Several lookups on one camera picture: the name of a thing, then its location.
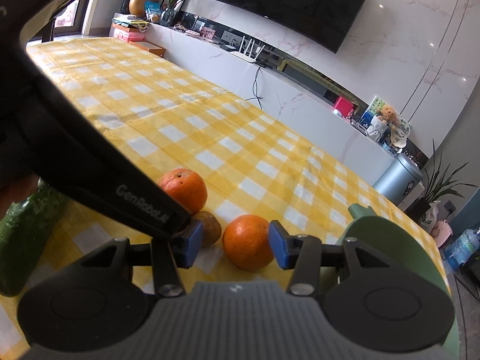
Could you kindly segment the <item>red box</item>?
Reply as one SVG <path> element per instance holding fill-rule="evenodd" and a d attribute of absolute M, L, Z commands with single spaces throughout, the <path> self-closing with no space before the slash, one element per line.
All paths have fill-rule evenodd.
<path fill-rule="evenodd" d="M 333 113 L 337 116 L 341 116 L 344 119 L 349 119 L 355 110 L 353 102 L 347 100 L 345 97 L 339 96 L 334 104 Z"/>

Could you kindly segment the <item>potted long-leaf plant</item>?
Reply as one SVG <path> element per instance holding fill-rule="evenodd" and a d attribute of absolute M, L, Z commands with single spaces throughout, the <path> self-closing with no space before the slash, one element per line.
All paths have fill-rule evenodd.
<path fill-rule="evenodd" d="M 452 195 L 464 197 L 457 189 L 459 187 L 478 188 L 476 184 L 467 183 L 458 175 L 470 164 L 469 161 L 461 164 L 459 167 L 451 170 L 451 163 L 443 166 L 443 153 L 438 150 L 432 141 L 433 155 L 431 157 L 432 168 L 430 170 L 424 166 L 421 170 L 425 178 L 426 186 L 421 196 L 416 199 L 405 211 L 406 215 L 414 222 L 418 223 L 426 213 L 431 209 L 431 205 L 440 201 L 442 197 Z"/>

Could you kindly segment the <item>white plastic bag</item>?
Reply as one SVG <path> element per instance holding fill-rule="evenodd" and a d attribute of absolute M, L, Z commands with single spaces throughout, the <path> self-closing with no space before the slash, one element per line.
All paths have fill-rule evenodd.
<path fill-rule="evenodd" d="M 430 233 L 438 219 L 438 205 L 440 201 L 434 201 L 430 204 L 430 208 L 422 215 L 420 220 L 420 226 Z"/>

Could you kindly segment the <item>teddy bear in pot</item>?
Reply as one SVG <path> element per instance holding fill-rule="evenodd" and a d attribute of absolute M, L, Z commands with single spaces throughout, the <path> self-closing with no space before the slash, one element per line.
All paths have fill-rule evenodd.
<path fill-rule="evenodd" d="M 389 125 L 396 119 L 396 112 L 392 106 L 383 105 L 380 111 L 371 119 L 366 130 L 367 136 L 373 141 L 379 142 Z"/>

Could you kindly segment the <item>blue water jug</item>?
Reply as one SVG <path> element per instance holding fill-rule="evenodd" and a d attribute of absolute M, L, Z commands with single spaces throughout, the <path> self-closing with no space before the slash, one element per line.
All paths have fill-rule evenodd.
<path fill-rule="evenodd" d="M 458 270 L 478 249 L 479 230 L 466 229 L 454 242 L 446 247 L 445 255 L 450 267 L 453 270 Z"/>

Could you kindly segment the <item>white tv cabinet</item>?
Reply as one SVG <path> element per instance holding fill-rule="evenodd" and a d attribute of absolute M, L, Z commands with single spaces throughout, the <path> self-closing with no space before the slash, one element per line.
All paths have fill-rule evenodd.
<path fill-rule="evenodd" d="M 335 113 L 332 106 L 278 72 L 247 63 L 202 39 L 152 24 L 145 39 L 177 66 L 261 107 L 372 185 L 394 157 Z"/>

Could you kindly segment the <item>orange tangerine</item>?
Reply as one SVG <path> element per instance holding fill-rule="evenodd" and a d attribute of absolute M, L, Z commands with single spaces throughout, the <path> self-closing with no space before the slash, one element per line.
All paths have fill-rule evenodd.
<path fill-rule="evenodd" d="M 190 169 L 177 168 L 167 172 L 158 185 L 191 215 L 201 211 L 208 199 L 208 190 L 203 178 Z"/>
<path fill-rule="evenodd" d="M 257 272 L 273 260 L 269 245 L 269 222 L 255 214 L 239 215 L 224 230 L 223 250 L 237 268 Z"/>

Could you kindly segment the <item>stack of pink books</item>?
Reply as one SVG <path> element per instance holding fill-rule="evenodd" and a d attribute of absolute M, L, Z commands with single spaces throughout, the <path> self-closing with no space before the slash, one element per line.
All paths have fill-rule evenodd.
<path fill-rule="evenodd" d="M 145 39 L 148 27 L 149 23 L 143 19 L 117 16 L 112 19 L 110 36 L 121 41 L 139 42 Z"/>

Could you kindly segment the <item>green plastic bowl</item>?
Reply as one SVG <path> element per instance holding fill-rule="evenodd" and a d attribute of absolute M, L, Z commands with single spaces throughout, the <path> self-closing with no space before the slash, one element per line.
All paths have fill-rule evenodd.
<path fill-rule="evenodd" d="M 420 243 L 370 207 L 348 208 L 352 222 L 341 283 L 328 296 L 332 325 L 357 344 L 387 353 L 441 345 L 457 358 L 459 332 L 443 275 Z"/>

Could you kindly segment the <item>brown longan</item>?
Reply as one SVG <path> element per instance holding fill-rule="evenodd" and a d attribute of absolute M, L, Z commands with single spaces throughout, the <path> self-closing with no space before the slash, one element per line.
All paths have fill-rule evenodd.
<path fill-rule="evenodd" d="M 202 223 L 202 248 L 215 244 L 221 238 L 221 224 L 212 213 L 208 211 L 199 211 L 199 213 L 196 213 L 193 218 Z"/>

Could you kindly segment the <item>white wifi router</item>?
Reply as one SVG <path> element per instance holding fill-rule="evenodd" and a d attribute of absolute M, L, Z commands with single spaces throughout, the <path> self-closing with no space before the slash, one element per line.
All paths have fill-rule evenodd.
<path fill-rule="evenodd" d="M 247 63 L 255 63 L 264 47 L 265 44 L 262 41 L 243 36 L 238 49 L 231 51 L 230 54 Z"/>

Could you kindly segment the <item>pink pig plush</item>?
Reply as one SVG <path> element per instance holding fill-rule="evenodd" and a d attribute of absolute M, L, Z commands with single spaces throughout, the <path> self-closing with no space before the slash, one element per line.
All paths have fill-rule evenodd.
<path fill-rule="evenodd" d="M 430 235 L 438 248 L 441 248 L 452 234 L 452 228 L 446 220 L 436 222 L 430 231 Z"/>

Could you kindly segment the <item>grey metal trash can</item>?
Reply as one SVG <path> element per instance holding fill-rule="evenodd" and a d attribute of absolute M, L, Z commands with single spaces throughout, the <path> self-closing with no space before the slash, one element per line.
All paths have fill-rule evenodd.
<path fill-rule="evenodd" d="M 405 154 L 398 154 L 373 188 L 396 206 L 422 181 L 420 168 Z"/>

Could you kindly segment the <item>orange cardboard box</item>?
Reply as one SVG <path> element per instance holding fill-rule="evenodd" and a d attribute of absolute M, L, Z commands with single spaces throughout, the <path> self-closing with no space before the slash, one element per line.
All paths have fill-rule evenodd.
<path fill-rule="evenodd" d="M 162 46 L 157 46 L 147 41 L 131 41 L 130 44 L 161 58 L 164 57 L 166 52 L 166 49 Z"/>

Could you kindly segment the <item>green cucumber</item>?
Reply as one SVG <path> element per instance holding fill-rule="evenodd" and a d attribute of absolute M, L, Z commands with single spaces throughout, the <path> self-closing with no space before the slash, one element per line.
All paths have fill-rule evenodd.
<path fill-rule="evenodd" d="M 21 293 L 67 202 L 67 197 L 41 180 L 31 196 L 9 207 L 1 219 L 1 295 Z"/>

